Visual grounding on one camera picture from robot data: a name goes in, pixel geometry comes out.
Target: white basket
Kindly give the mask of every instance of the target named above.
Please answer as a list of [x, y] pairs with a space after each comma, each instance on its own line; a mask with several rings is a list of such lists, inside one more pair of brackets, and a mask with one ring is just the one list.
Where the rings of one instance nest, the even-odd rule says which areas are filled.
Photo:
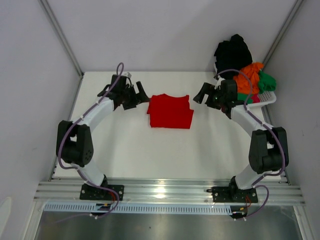
[[263, 107], [268, 104], [273, 104], [277, 100], [277, 97], [273, 91], [265, 91], [262, 94], [258, 94], [258, 97], [260, 102], [248, 104], [250, 108]]

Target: metal pole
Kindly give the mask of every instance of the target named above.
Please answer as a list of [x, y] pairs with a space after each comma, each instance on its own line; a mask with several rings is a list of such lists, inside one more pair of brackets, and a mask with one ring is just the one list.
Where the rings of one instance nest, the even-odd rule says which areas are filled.
[[68, 55], [68, 57], [70, 58], [75, 70], [77, 71], [79, 76], [83, 76], [83, 72], [81, 71], [81, 68], [79, 66], [79, 63], [66, 39], [66, 36], [64, 35], [58, 20], [54, 14], [54, 12], [52, 11], [49, 3], [47, 0], [38, 0], [38, 2], [40, 3], [45, 15], [47, 16], [54, 32], [56, 33], [60, 43], [62, 44], [62, 47], [64, 48], [66, 54]]
[[266, 54], [266, 56], [265, 56], [265, 58], [264, 58], [264, 60], [262, 62], [264, 64], [264, 67], [266, 67], [266, 65], [270, 61], [272, 55], [274, 54], [274, 52], [277, 49], [279, 43], [281, 42], [281, 40], [285, 36], [285, 34], [288, 31], [289, 27], [292, 25], [293, 20], [297, 16], [298, 11], [301, 9], [301, 7], [302, 7], [304, 2], [305, 2], [305, 0], [296, 0], [295, 1], [290, 13], [286, 17], [286, 19], [285, 19], [285, 21], [284, 21], [284, 23], [283, 23], [278, 35], [274, 39], [274, 41], [273, 41], [268, 53]]

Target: robotic arm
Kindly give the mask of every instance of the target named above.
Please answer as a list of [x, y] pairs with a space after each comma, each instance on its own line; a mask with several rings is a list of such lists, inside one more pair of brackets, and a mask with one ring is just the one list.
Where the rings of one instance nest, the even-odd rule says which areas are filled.
[[281, 173], [289, 163], [286, 131], [254, 116], [244, 101], [238, 100], [237, 83], [233, 79], [222, 81], [217, 89], [204, 83], [193, 100], [201, 104], [205, 95], [208, 95], [205, 102], [208, 107], [221, 110], [251, 136], [249, 165], [231, 179], [228, 187], [212, 187], [207, 192], [212, 193], [213, 201], [217, 203], [244, 203], [246, 195], [255, 196], [252, 202], [257, 203], [253, 186], [265, 176], [279, 175], [271, 173]]
[[[72, 121], [63, 120], [58, 125], [56, 141], [57, 156], [59, 155], [61, 143], [68, 129], [78, 121], [78, 119], [81, 119], [67, 136], [62, 148], [61, 158], [64, 162], [70, 164], [72, 168], [77, 169], [78, 173], [84, 179], [96, 186], [104, 188], [110, 186], [108, 185], [106, 176], [98, 169], [96, 163], [92, 160], [94, 154], [92, 132], [107, 115], [111, 114], [120, 105], [123, 106], [124, 110], [128, 110], [135, 108], [138, 104], [150, 101], [139, 81], [136, 83], [139, 92], [136, 93], [130, 79], [130, 74], [129, 76], [121, 75], [112, 90], [104, 96], [107, 89], [115, 83], [118, 77], [116, 74], [112, 76], [111, 84], [106, 85], [97, 95], [96, 103], [89, 112], [87, 110], [86, 113]], [[107, 196], [107, 199], [104, 199], [105, 192], [103, 190], [95, 189], [87, 184], [82, 186], [81, 192], [86, 193], [86, 196], [80, 195], [80, 199], [109, 200], [109, 196]]]

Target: metal frame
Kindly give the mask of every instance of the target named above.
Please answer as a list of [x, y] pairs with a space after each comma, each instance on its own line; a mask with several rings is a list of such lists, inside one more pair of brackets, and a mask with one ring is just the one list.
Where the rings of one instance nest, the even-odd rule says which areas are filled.
[[[75, 102], [78, 97], [79, 89], [81, 87], [83, 72], [79, 63], [48, 3], [47, 0], [38, 0], [45, 15], [47, 16], [54, 32], [56, 33], [62, 47], [66, 51], [72, 64], [81, 77], [77, 94], [74, 98], [72, 114]], [[304, 0], [296, 0], [286, 20], [284, 21], [278, 35], [276, 36], [270, 50], [263, 60], [264, 65], [267, 65], [275, 49], [283, 39], [285, 33], [291, 26], [294, 18], [301, 9]], [[267, 107], [262, 108], [263, 116], [267, 123], [272, 124], [270, 113]], [[69, 202], [74, 204], [96, 203], [94, 201], [83, 201], [79, 199], [81, 185], [84, 183], [81, 178], [54, 178], [53, 174], [56, 167], [56, 162], [52, 167], [52, 175], [49, 181], [39, 183], [38, 189], [34, 197], [34, 204], [31, 217], [27, 229], [25, 231], [24, 239], [33, 240], [36, 236], [36, 231], [40, 223], [40, 218], [44, 207], [48, 202], [61, 203]], [[139, 204], [147, 206], [188, 206], [190, 208], [198, 208], [199, 206], [225, 206], [230, 205], [224, 203], [213, 203], [213, 198], [210, 193], [206, 192], [213, 186], [227, 186], [229, 180], [175, 180], [175, 179], [136, 179], [136, 178], [110, 178], [110, 184], [122, 184], [125, 186], [124, 199], [121, 205], [136, 206]], [[303, 239], [314, 239], [311, 224], [308, 220], [305, 201], [299, 186], [292, 186], [288, 179], [287, 172], [281, 176], [280, 181], [264, 181], [264, 184], [270, 190], [269, 206], [293, 206], [300, 231]], [[264, 201], [266, 193], [263, 189], [257, 189], [259, 202]], [[233, 203], [232, 206], [241, 205], [240, 203]]]
[[54, 12], [52, 11], [49, 3], [47, 0], [38, 0], [38, 2], [40, 3], [49, 23], [51, 24], [52, 29], [54, 30], [56, 36], [58, 37], [63, 49], [65, 50], [66, 54], [68, 55], [69, 59], [71, 60], [74, 69], [76, 70], [76, 72], [78, 73], [78, 75], [80, 77], [83, 76], [83, 72], [80, 68], [80, 65], [78, 63], [78, 60], [76, 59], [76, 56], [74, 54], [74, 52], [72, 51], [67, 38], [64, 34], [64, 32], [62, 31], [59, 22], [54, 14]]
[[[179, 179], [136, 179], [108, 178], [111, 185], [124, 185], [122, 204], [178, 204], [178, 205], [230, 205], [242, 206], [243, 203], [213, 203], [211, 193], [206, 192], [213, 186], [228, 186], [230, 180], [179, 180]], [[299, 186], [288, 185], [286, 181], [263, 183], [269, 188], [269, 206], [304, 206], [305, 201]], [[81, 178], [54, 178], [39, 183], [34, 200], [44, 202], [82, 202], [109, 203], [109, 201], [80, 200]], [[266, 191], [257, 188], [259, 202], [266, 198]]]

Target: white tabletop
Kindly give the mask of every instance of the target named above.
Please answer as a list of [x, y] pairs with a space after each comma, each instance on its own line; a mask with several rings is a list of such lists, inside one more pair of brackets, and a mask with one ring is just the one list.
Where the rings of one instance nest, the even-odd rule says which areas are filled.
[[[111, 82], [114, 72], [86, 72], [73, 110], [80, 116]], [[220, 110], [192, 99], [204, 82], [215, 83], [211, 72], [131, 72], [146, 94], [190, 96], [194, 110], [190, 129], [151, 128], [149, 104], [106, 117], [92, 133], [93, 161], [107, 177], [148, 179], [230, 179], [248, 164], [250, 136]], [[263, 118], [261, 108], [252, 111]], [[56, 177], [78, 176], [59, 166]]]

